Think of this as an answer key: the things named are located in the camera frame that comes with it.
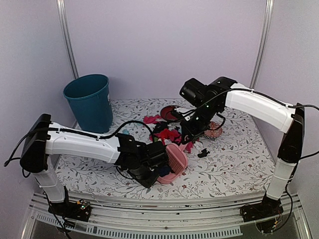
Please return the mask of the pink plastic dustpan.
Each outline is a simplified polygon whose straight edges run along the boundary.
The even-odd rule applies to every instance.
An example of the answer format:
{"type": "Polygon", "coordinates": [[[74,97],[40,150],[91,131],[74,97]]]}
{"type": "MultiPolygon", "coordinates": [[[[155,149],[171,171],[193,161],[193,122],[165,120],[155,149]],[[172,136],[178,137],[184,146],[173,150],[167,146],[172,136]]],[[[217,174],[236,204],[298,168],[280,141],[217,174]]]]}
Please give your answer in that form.
{"type": "Polygon", "coordinates": [[[171,167],[172,172],[169,172],[168,175],[163,177],[160,176],[157,179],[157,181],[162,184],[169,184],[173,182],[182,172],[184,172],[188,165],[188,160],[183,152],[179,156],[172,154],[168,158],[168,165],[171,167]]]}

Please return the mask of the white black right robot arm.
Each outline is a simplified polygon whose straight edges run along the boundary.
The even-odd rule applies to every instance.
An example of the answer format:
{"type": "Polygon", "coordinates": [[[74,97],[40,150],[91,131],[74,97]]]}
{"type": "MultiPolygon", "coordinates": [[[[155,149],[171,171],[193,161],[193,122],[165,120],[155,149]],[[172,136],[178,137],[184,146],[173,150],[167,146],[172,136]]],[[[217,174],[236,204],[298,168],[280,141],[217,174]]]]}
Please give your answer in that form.
{"type": "Polygon", "coordinates": [[[247,113],[284,134],[271,183],[263,202],[258,205],[260,216],[268,217],[277,209],[277,201],[301,159],[305,134],[304,107],[283,103],[227,77],[219,77],[209,85],[191,78],[184,83],[179,94],[195,107],[191,117],[180,123],[182,144],[203,135],[211,119],[225,108],[247,113]]]}

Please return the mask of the central colourful paper scrap pile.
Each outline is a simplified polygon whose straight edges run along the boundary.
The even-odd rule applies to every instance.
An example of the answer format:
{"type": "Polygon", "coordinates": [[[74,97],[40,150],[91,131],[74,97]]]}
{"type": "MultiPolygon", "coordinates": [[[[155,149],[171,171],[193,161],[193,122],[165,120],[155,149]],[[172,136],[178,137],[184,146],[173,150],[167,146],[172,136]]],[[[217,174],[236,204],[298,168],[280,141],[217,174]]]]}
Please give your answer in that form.
{"type": "Polygon", "coordinates": [[[143,122],[145,124],[152,125],[152,133],[150,134],[150,140],[157,142],[161,141],[163,145],[176,144],[177,146],[181,146],[181,151],[185,151],[186,154],[190,154],[192,149],[197,150],[197,156],[199,158],[206,157],[210,151],[207,148],[203,147],[203,144],[197,140],[195,142],[188,142],[186,146],[183,146],[181,143],[182,135],[180,127],[175,127],[174,129],[169,129],[168,122],[164,121],[164,119],[160,115],[155,116],[145,116],[143,118],[143,122]]]}

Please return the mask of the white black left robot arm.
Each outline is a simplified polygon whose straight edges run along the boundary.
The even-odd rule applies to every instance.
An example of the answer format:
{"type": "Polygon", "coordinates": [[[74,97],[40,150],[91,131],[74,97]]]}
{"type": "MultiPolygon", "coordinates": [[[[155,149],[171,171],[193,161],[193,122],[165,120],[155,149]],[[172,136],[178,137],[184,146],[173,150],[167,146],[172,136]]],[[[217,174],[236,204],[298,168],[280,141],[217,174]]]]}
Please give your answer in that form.
{"type": "Polygon", "coordinates": [[[106,135],[74,130],[52,122],[49,114],[42,114],[26,135],[20,165],[35,176],[63,216],[70,216],[74,205],[67,200],[67,190],[58,180],[49,158],[59,154],[114,164],[145,188],[155,183],[160,176],[159,169],[168,164],[165,146],[160,142],[146,144],[118,131],[106,135]]]}

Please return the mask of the pink plastic hand brush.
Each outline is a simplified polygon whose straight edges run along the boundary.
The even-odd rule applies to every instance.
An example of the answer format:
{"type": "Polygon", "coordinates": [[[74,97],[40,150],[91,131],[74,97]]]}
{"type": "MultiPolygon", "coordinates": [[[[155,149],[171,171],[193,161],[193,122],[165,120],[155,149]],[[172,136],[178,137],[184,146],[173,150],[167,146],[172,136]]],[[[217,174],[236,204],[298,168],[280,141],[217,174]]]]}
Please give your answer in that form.
{"type": "Polygon", "coordinates": [[[181,174],[188,166],[188,159],[184,153],[186,146],[186,144],[177,145],[175,143],[166,146],[168,164],[175,175],[181,174]]]}

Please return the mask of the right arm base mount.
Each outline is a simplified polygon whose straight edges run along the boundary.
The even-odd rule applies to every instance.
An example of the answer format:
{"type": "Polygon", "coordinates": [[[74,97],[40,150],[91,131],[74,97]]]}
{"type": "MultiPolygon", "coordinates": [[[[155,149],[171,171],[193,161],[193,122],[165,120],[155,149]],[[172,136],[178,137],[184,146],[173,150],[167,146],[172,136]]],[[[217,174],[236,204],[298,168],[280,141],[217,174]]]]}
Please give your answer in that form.
{"type": "Polygon", "coordinates": [[[275,231],[283,212],[281,200],[273,200],[266,195],[261,202],[246,204],[240,208],[244,222],[255,222],[257,230],[262,234],[275,231]]]}

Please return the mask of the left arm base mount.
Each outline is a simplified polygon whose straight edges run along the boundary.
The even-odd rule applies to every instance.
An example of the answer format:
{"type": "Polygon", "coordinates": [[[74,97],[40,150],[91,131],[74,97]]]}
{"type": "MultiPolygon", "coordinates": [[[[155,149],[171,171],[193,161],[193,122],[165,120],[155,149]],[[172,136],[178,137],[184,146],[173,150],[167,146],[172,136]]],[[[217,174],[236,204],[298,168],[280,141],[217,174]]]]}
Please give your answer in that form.
{"type": "Polygon", "coordinates": [[[53,203],[49,201],[48,212],[63,218],[88,222],[92,211],[90,202],[84,199],[80,199],[77,202],[71,202],[69,200],[68,190],[65,186],[64,196],[65,198],[61,203],[53,203]]]}

